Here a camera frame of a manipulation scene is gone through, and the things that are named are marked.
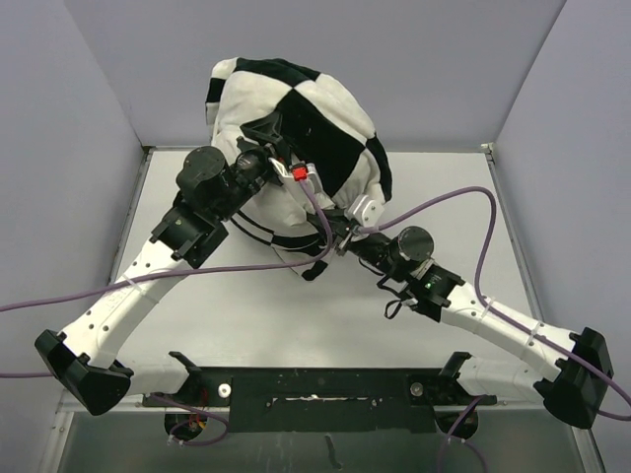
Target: black and white fabric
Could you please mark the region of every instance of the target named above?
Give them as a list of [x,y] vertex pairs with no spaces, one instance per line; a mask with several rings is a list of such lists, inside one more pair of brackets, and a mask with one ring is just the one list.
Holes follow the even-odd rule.
[[[279,111],[281,134],[292,160],[315,164],[324,208],[348,208],[360,194],[386,203],[392,178],[375,125],[355,98],[329,75],[284,59],[233,58],[212,70],[206,121],[211,144],[231,164],[241,152],[240,126]],[[317,255],[324,241],[307,222],[307,209],[283,186],[268,184],[234,217],[253,239],[272,246],[287,262]],[[327,266],[297,268],[310,281]]]

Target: metal frame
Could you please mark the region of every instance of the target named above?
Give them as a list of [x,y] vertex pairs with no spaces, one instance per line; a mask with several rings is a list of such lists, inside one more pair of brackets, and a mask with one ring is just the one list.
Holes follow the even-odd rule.
[[[138,177],[136,179],[136,184],[134,188],[134,194],[130,202],[129,211],[127,212],[127,216],[125,218],[125,223],[123,225],[121,236],[120,236],[120,244],[118,246],[116,255],[112,262],[111,271],[109,274],[109,279],[112,280],[116,277],[116,273],[118,272],[118,268],[120,265],[120,261],[122,258],[122,254],[124,251],[124,247],[127,243],[127,239],[129,237],[129,233],[131,231],[131,224],[133,222],[136,209],[138,207],[138,202],[140,200],[140,196],[142,193],[142,188],[144,186],[145,179],[147,177],[147,172],[149,170],[149,165],[151,163],[151,159],[153,157],[154,152],[156,151],[187,151],[192,150],[195,147],[191,146],[161,146],[161,147],[153,147],[150,148],[146,157],[143,159],[141,163],[140,169],[138,171]],[[511,245],[513,246],[513,252],[517,259],[518,268],[520,271],[520,275],[522,277],[522,282],[526,289],[526,298],[528,301],[529,308],[532,312],[534,318],[543,321],[543,315],[541,311],[541,307],[539,304],[538,297],[536,295],[536,290],[534,283],[532,281],[532,277],[530,276],[530,272],[527,267],[526,257],[520,243],[519,233],[516,230],[514,220],[509,209],[506,206],[506,197],[505,193],[500,184],[499,178],[497,176],[497,171],[495,169],[495,154],[494,154],[494,143],[486,143],[479,146],[478,149],[471,149],[468,151],[458,150],[454,151],[454,153],[482,153],[486,156],[488,168],[491,174],[491,178],[493,181],[493,185],[495,187],[495,191],[497,194],[498,202],[500,204],[500,209],[505,219],[505,223],[507,226],[507,231],[509,237],[511,239]],[[447,151],[432,151],[436,153],[446,153]],[[478,407],[480,410],[491,410],[491,409],[510,409],[510,410],[533,410],[540,409],[540,407],[533,406],[532,404],[527,404],[524,402],[508,402],[506,400],[501,400],[498,402],[496,406],[480,406]],[[230,411],[229,408],[212,408],[208,409],[210,412],[216,413],[227,413]],[[461,410],[461,407],[437,407],[436,412],[447,412],[447,411],[457,411]],[[46,444],[46,448],[44,450],[44,454],[39,466],[39,472],[41,473],[56,473],[58,471],[61,458],[63,455],[63,451],[66,445],[66,441],[68,438],[69,430],[72,426],[72,420],[74,413],[77,412],[86,412],[86,409],[77,401],[68,391],[63,391],[61,395],[61,399],[59,401],[59,406],[55,416],[55,422],[52,427],[52,432],[48,438],[48,442]],[[115,408],[112,409],[111,412],[142,412],[147,414],[155,414],[157,412],[163,413],[178,413],[185,412],[181,409],[177,408],[147,408],[142,406],[142,396],[129,396],[124,398]],[[604,473],[604,464],[602,462],[602,458],[598,451],[596,441],[594,439],[594,435],[591,430],[584,431],[580,429],[572,428],[574,439],[577,445],[577,449],[581,456],[581,461],[583,462],[584,469],[588,473]]]
[[[545,321],[541,310],[541,304],[536,294],[536,288],[527,266],[524,248],[522,247],[519,238],[519,232],[515,227],[511,212],[506,206],[506,194],[502,189],[502,184],[500,183],[500,179],[497,175],[497,170],[495,169],[495,144],[484,144],[482,145],[482,149],[485,150],[484,154],[486,156],[486,162],[488,164],[489,171],[491,172],[491,178],[493,179],[493,186],[495,187],[495,191],[497,193],[497,199],[500,204],[500,209],[502,210],[502,214],[504,214],[504,220],[506,222],[506,227],[511,239],[511,245],[513,246],[513,253],[515,254],[515,258],[517,259],[517,265],[522,276],[524,287],[526,288],[528,305],[530,306],[532,315],[536,319],[540,321]],[[585,468],[585,471],[588,473],[604,473],[604,463],[602,462],[602,457],[600,456],[600,452],[598,451],[598,446],[596,444],[596,439],[594,438],[592,430],[589,429],[588,431],[585,431],[582,429],[576,429],[574,427],[571,429],[574,435],[576,446],[579,450],[579,454],[581,455],[581,460],[583,462],[583,467]]]

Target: gray wall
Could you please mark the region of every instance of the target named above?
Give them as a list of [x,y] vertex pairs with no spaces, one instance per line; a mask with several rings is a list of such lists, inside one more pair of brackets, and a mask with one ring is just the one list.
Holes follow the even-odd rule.
[[[631,3],[569,0],[498,140],[530,270],[551,320],[607,338],[631,389]],[[605,407],[629,414],[617,395]],[[600,419],[607,471],[629,471],[631,429]]]
[[[0,304],[102,285],[141,149],[61,0],[0,2]],[[0,371],[87,303],[3,313]],[[35,471],[60,385],[0,379],[0,471]]]
[[563,0],[66,0],[143,144],[207,141],[210,68],[330,72],[391,150],[494,140]]

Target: screw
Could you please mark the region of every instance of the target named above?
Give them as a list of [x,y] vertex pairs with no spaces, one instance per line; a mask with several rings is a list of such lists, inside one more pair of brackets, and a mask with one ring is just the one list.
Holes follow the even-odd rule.
[[410,392],[414,397],[419,397],[423,395],[423,384],[420,382],[414,382],[410,386]]
[[221,397],[222,399],[227,399],[228,397],[230,397],[233,388],[230,387],[228,383],[224,382],[223,384],[219,385],[219,389],[217,391],[219,393],[219,397]]

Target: gray floor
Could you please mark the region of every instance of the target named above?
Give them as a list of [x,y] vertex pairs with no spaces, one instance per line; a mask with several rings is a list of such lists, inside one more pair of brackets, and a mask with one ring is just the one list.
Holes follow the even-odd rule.
[[[340,466],[345,473],[433,472],[441,441],[438,435],[405,431],[333,434],[332,458],[326,433],[236,434],[213,446],[180,448],[167,446],[162,423],[163,415],[153,413],[76,414],[59,472],[315,473]],[[491,473],[584,471],[570,429],[545,411],[481,411],[472,441]],[[482,468],[468,448],[456,444],[448,449],[443,471]]]

